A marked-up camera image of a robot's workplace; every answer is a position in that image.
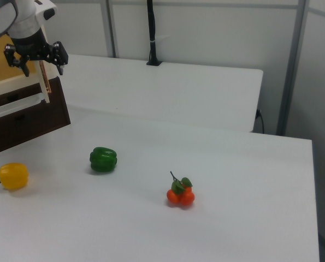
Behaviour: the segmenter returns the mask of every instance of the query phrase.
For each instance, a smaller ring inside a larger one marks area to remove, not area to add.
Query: wall
[[[311,0],[286,135],[314,143],[318,228],[325,238],[325,1]]]
[[[76,55],[113,56],[105,4],[100,1],[53,2],[58,14],[45,24],[50,44],[61,41],[68,53]]]
[[[146,1],[112,4],[117,56],[147,60]],[[156,0],[158,58],[263,70],[258,107],[266,133],[275,134],[297,4],[291,0]]]

